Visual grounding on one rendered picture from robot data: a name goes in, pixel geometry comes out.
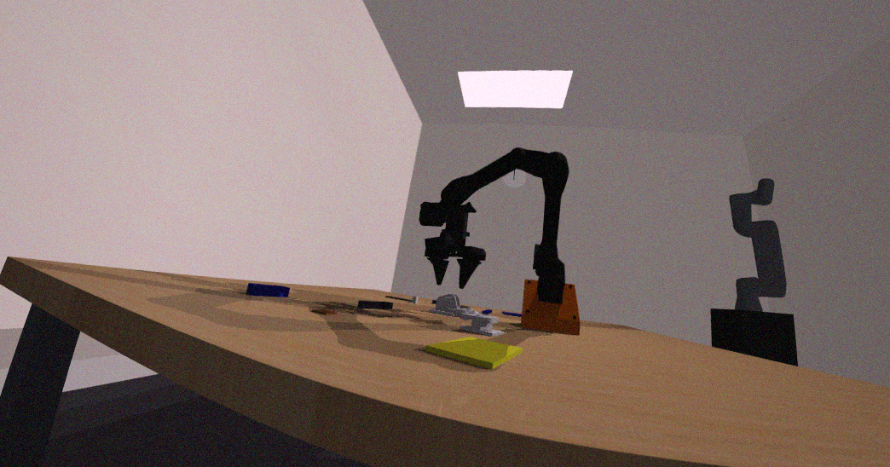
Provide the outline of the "yellow flat rectangular plate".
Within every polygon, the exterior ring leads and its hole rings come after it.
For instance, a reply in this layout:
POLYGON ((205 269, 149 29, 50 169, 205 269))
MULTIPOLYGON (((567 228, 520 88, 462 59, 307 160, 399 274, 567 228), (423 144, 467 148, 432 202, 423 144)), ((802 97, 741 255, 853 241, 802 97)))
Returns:
POLYGON ((427 344, 426 351, 493 370, 514 356, 520 355, 523 349, 509 344, 463 337, 443 343, 427 344))

